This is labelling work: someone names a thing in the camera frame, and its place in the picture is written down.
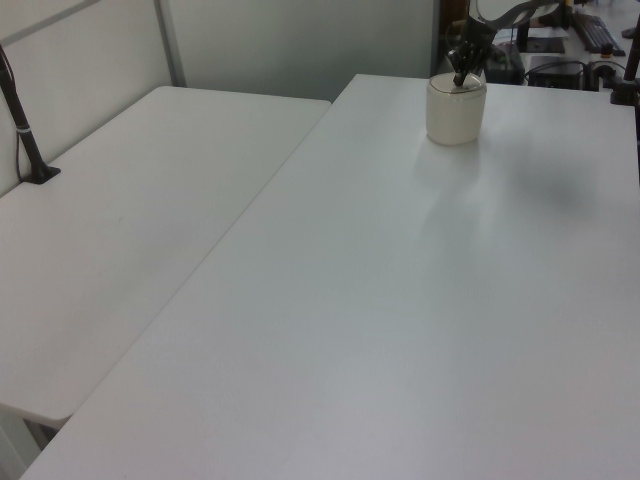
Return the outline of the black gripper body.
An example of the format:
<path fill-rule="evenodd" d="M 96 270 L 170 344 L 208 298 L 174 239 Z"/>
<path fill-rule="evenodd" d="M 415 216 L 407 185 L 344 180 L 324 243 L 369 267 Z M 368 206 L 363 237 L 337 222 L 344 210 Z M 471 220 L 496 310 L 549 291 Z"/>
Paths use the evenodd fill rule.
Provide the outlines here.
<path fill-rule="evenodd" d="M 484 21 L 468 16 L 463 28 L 459 50 L 461 55 L 479 55 L 493 42 L 496 30 Z"/>

